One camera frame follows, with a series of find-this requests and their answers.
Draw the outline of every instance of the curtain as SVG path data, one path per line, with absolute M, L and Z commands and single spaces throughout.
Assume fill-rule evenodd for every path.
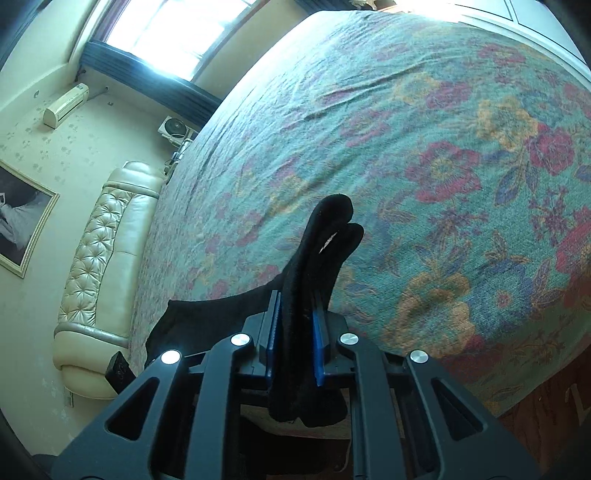
M 156 72 L 150 64 L 98 40 L 86 44 L 80 66 L 93 68 L 170 108 L 199 128 L 222 101 L 175 75 Z
M 349 0 L 295 0 L 309 15 L 321 10 L 355 10 Z

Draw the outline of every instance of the wall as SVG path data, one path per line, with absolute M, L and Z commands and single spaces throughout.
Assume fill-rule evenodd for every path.
M 228 39 L 195 84 L 225 98 L 258 59 L 306 17 L 294 0 L 270 0 Z
M 72 49 L 97 5 L 104 0 L 53 0 L 25 30 L 0 72 L 0 131 L 73 81 Z
M 44 104 L 0 134 L 0 160 L 60 194 L 24 279 L 0 267 L 0 407 L 31 453 L 58 454 L 105 402 L 67 398 L 51 360 L 53 329 L 74 251 L 102 184 L 129 160 L 163 167 L 172 146 L 160 116 L 110 93 L 90 100 L 53 131 Z

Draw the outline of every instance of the black and white photo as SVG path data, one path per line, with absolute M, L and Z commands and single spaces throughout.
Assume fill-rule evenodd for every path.
M 0 163 L 0 264 L 20 277 L 57 197 Z

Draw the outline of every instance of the bed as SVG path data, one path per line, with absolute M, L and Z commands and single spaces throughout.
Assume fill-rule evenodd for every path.
M 311 16 L 165 188 L 134 370 L 168 299 L 266 283 L 314 205 L 344 193 L 366 233 L 330 309 L 386 351 L 436 356 L 503 413 L 591 343 L 590 132 L 586 88 L 510 38 L 411 14 Z

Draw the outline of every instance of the beige wallpaper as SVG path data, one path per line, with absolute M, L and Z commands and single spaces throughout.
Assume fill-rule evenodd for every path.
M 129 160 L 162 167 L 173 148 L 156 132 L 163 118 L 110 93 L 90 100 L 55 131 L 43 125 L 43 110 L 0 132 L 0 159 L 60 193 L 25 278 L 0 267 L 0 407 L 31 453 L 58 454 L 105 406 L 81 397 L 67 406 L 51 361 L 74 251 L 109 173 Z

